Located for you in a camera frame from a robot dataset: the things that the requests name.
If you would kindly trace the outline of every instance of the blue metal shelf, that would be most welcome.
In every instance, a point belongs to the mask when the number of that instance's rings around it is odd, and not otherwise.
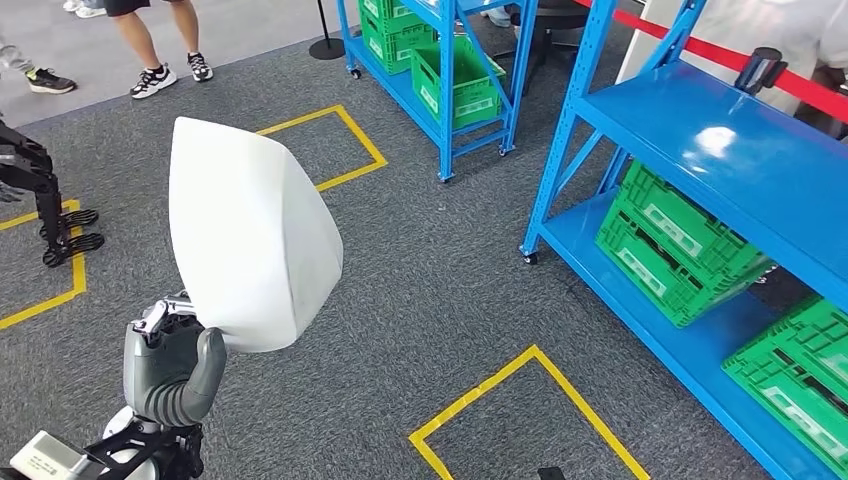
[[[721,370],[774,320],[742,294],[677,329],[594,243],[629,155],[848,309],[848,149],[679,60],[706,0],[683,2],[632,80],[590,93],[616,0],[594,0],[520,249],[544,240],[763,467],[779,480],[837,474]],[[578,119],[595,128],[570,145]],[[550,216],[602,137],[619,145],[587,202]],[[566,161],[565,153],[577,154]]]
[[[745,293],[685,329],[674,325],[595,245],[615,190],[544,222],[540,233],[599,297],[745,448],[779,480],[837,480],[788,430],[721,370],[721,362],[773,320]]]
[[[848,311],[844,145],[680,61],[582,97],[574,107]]]
[[[487,0],[459,0],[457,2],[457,6],[459,7],[457,10],[461,10],[466,15],[471,15],[512,3],[516,2],[514,0],[497,0],[487,3]],[[439,11],[439,0],[405,0],[404,4],[437,31],[442,31],[441,28],[444,22],[442,22],[442,14]]]
[[[536,19],[536,5],[538,0],[495,0],[484,4],[486,0],[402,0],[403,4],[418,15],[422,21],[430,24],[439,32],[439,61],[440,61],[440,118],[435,121],[427,112],[412,89],[412,76],[407,72],[396,75],[388,75],[382,67],[371,57],[371,52],[364,48],[361,37],[354,37],[350,33],[347,24],[347,12],[344,0],[337,0],[339,19],[341,21],[342,39],[345,42],[346,60],[348,71],[353,72],[356,62],[365,66],[373,75],[374,79],[397,101],[407,114],[418,124],[428,137],[439,148],[439,179],[448,181],[454,175],[453,161],[456,157],[476,150],[484,145],[500,142],[498,153],[501,156],[515,148],[515,131],[518,123],[518,112],[521,104],[521,92],[524,88],[524,77],[527,72],[528,57],[530,55],[530,43],[532,41],[533,26]],[[510,3],[521,7],[521,24],[524,27],[519,35],[516,46],[515,64],[512,72],[509,90],[505,91],[500,80],[495,75],[492,66],[486,59],[486,54],[479,40],[471,30],[468,15],[501,7]],[[497,87],[501,97],[500,114],[488,121],[455,129],[453,127],[453,81],[454,81],[454,26],[459,21],[465,25],[466,34],[471,40],[475,52],[481,58],[483,68],[489,78]],[[494,132],[487,132],[478,138],[471,140],[465,145],[454,145],[454,138],[459,135],[473,133],[483,127],[500,123],[501,128]]]

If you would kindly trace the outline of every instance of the stanchion post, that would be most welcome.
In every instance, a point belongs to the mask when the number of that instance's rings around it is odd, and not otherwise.
[[[344,41],[339,38],[330,38],[327,31],[327,19],[324,17],[324,5],[318,0],[318,13],[321,15],[321,28],[324,30],[324,38],[313,43],[309,47],[309,55],[317,60],[333,60],[344,56]]]

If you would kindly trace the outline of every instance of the yellow floor marking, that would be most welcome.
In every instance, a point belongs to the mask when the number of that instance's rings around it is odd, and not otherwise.
[[[78,200],[67,200],[62,203],[62,206],[71,212],[80,209],[80,203]],[[31,222],[33,220],[38,220],[38,213],[28,213],[26,215],[13,218],[12,220],[0,222],[0,231],[16,227],[27,222]],[[82,235],[82,228],[74,227],[71,229],[71,236],[77,235]],[[23,322],[24,320],[32,318],[38,315],[39,313],[46,312],[51,308],[55,308],[59,305],[70,302],[77,295],[85,293],[87,289],[86,284],[87,282],[85,278],[85,256],[83,254],[79,254],[71,259],[71,290],[59,294],[36,305],[33,305],[29,308],[21,310],[20,312],[14,313],[4,318],[0,318],[0,330]]]
[[[342,183],[353,180],[354,178],[361,177],[362,175],[365,175],[369,172],[373,172],[374,170],[382,168],[387,164],[386,159],[383,157],[383,154],[381,154],[380,151],[377,150],[377,147],[374,145],[374,142],[372,142],[371,139],[368,138],[367,135],[365,135],[365,132],[362,131],[362,128],[360,128],[359,125],[357,125],[353,118],[350,116],[350,114],[347,113],[347,110],[345,110],[344,106],[333,105],[332,107],[323,108],[321,110],[318,110],[317,112],[307,113],[306,115],[302,115],[293,120],[289,120],[274,125],[273,127],[268,127],[256,132],[259,135],[270,135],[272,133],[279,132],[280,130],[294,127],[295,125],[300,125],[301,123],[308,122],[310,120],[315,120],[316,118],[323,117],[325,115],[330,115],[333,113],[335,113],[342,119],[347,128],[351,131],[351,133],[353,133],[356,139],[359,140],[359,143],[361,143],[362,146],[365,147],[365,150],[368,151],[374,161],[369,163],[368,165],[359,167],[356,170],[341,174],[325,182],[319,183],[315,186],[315,188],[319,192],[323,192],[328,188],[341,185]]]
[[[453,402],[450,406],[436,415],[432,420],[425,423],[421,428],[413,432],[409,436],[409,441],[415,445],[421,456],[430,464],[442,480],[453,480],[453,476],[448,471],[442,460],[433,452],[427,445],[426,439],[430,434],[436,431],[439,427],[447,423],[463,408],[470,405],[474,400],[480,398],[484,393],[494,388],[499,383],[503,382],[507,377],[515,373],[519,368],[523,367],[527,362],[536,359],[542,367],[556,380],[557,384],[562,388],[563,392],[568,395],[571,402],[577,406],[577,409],[586,417],[586,420],[594,427],[595,431],[607,442],[607,445],[618,455],[619,458],[627,465],[627,468],[633,472],[633,475],[639,480],[649,480],[651,477],[648,472],[639,465],[639,462],[633,458],[627,448],[616,438],[615,434],[607,427],[601,417],[599,417],[592,407],[583,399],[580,393],[571,385],[571,382],[565,378],[565,375],[554,365],[547,355],[542,352],[536,345],[531,345],[518,358],[507,363],[490,378],[486,379],[478,387],[471,389],[468,393]]]

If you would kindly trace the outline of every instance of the green plastic crate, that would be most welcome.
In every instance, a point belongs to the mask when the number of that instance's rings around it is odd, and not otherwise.
[[[737,357],[759,357],[775,348],[848,401],[848,315],[845,312],[821,296],[813,295],[746,345]]]
[[[364,15],[361,20],[365,46],[390,75],[409,70],[415,48],[436,43],[433,28],[423,23],[383,33],[370,16]]]
[[[765,272],[774,265],[756,247],[637,161],[621,182],[613,208],[638,215],[651,237],[711,288],[734,282],[755,269]]]
[[[383,34],[397,33],[406,27],[424,23],[400,0],[359,0],[359,18],[366,15]]]
[[[453,127],[462,128],[497,116],[501,97],[467,35],[454,38]],[[503,77],[506,72],[491,58],[492,69]],[[436,121],[441,101],[439,46],[416,48],[412,56],[412,87]]]
[[[610,209],[596,243],[678,328],[744,291],[759,272],[706,287],[622,210]]]
[[[743,349],[724,370],[783,426],[848,479],[848,406],[779,348]]]

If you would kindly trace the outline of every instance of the red barrier tape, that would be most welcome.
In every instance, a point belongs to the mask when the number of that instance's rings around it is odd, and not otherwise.
[[[587,7],[592,6],[591,0],[575,1]],[[662,25],[651,23],[633,15],[632,13],[621,10],[615,11],[613,19],[621,24],[641,30],[656,38],[662,38],[668,32],[668,29]],[[695,37],[689,37],[685,48],[699,57],[706,58],[707,60],[737,72],[742,71],[745,64],[748,62],[748,55],[743,55],[739,52],[705,42]],[[789,70],[784,71],[783,74],[780,75],[777,79],[776,85],[794,97],[801,99],[804,103],[848,123],[848,96],[828,90],[818,83],[792,73]]]

